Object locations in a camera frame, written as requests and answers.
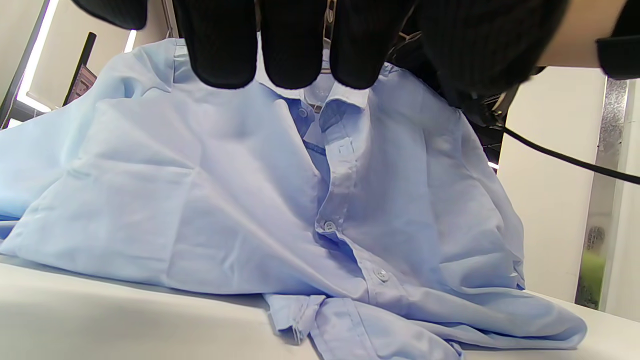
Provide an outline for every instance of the shirt sleeve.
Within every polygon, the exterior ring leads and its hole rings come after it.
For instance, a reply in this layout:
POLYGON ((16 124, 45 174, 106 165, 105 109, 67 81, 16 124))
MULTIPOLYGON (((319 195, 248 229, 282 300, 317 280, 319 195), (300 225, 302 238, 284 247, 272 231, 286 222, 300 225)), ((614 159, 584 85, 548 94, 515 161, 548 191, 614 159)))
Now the shirt sleeve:
POLYGON ((462 351, 401 316, 351 299, 266 295, 276 329, 308 334, 324 360, 460 360, 462 351))

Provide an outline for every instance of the shirt collar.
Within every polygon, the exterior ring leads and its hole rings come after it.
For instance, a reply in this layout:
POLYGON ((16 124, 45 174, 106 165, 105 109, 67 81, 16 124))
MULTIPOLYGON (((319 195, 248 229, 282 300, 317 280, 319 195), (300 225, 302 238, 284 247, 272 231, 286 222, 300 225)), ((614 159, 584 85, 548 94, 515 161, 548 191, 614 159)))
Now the shirt collar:
MULTIPOLYGON (((263 84, 264 86, 268 87, 269 89, 271 89, 276 94, 282 97, 286 97, 288 99, 296 99, 296 100, 303 100, 305 98, 304 89, 288 90, 284 88, 279 88, 269 79, 269 76, 267 75, 266 69, 264 67, 264 59, 262 57, 262 42, 260 41, 260 33, 258 33, 258 64, 257 64, 257 71, 255 74, 255 80, 258 81, 260 84, 263 84)), ((337 99, 337 100, 341 100, 343 102, 358 106, 361 109, 364 109, 367 106, 368 98, 369 98, 369 89, 355 90, 352 88, 348 88, 338 83, 337 81, 334 81, 333 87, 331 89, 331 92, 329 93, 329 96, 326 99, 326 102, 337 99)))

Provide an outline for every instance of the black glove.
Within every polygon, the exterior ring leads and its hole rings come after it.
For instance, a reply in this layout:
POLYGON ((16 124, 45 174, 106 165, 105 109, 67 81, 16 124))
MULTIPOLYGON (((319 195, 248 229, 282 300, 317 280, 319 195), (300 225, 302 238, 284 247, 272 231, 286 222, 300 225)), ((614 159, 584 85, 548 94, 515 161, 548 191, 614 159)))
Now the black glove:
MULTIPOLYGON (((88 13, 141 29, 147 0, 74 0, 88 13)), ((332 37, 334 78, 368 88, 411 14, 422 48, 440 73, 466 92, 496 94, 527 79, 557 29, 568 0, 338 0, 332 37)), ((241 88, 255 75, 253 0, 173 0, 191 64, 206 84, 241 88)), ((269 78, 303 88, 321 70, 327 0, 260 0, 269 78)))

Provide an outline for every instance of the white wall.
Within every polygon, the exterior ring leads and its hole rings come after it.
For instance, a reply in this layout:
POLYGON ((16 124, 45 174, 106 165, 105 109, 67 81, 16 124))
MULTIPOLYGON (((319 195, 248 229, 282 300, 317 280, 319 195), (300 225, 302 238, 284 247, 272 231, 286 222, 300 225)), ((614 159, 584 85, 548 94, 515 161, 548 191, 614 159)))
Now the white wall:
MULTIPOLYGON (((522 85, 507 126, 593 163, 604 91, 600 70, 547 68, 522 85)), ((524 223, 527 289, 573 302, 593 174, 505 136, 498 177, 524 223)))
MULTIPOLYGON (((629 86, 618 170, 640 174, 640 92, 636 81, 629 86)), ((640 186, 618 181, 616 191, 612 226, 615 233, 612 241, 607 238, 610 250, 601 309, 640 321, 640 186)))
MULTIPOLYGON (((160 0, 150 0, 149 5, 148 26, 138 32, 135 45, 161 40, 166 34, 160 0)), ((87 66, 99 74, 112 57, 124 50, 129 30, 89 16, 71 0, 60 0, 29 88, 29 97, 52 109, 62 106, 90 31, 97 38, 87 66)))
POLYGON ((44 0, 0 1, 0 99, 4 98, 44 0))

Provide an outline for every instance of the white button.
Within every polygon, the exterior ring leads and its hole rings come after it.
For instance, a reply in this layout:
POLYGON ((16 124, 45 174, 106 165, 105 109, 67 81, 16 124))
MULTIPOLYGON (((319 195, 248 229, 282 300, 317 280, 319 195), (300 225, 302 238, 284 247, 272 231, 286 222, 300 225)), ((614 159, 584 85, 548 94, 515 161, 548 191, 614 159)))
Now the white button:
POLYGON ((335 224, 331 221, 327 221, 324 223, 324 230, 325 231, 335 231, 336 227, 335 224))
POLYGON ((379 278, 382 282, 389 281, 389 274, 382 269, 376 270, 376 277, 379 278))

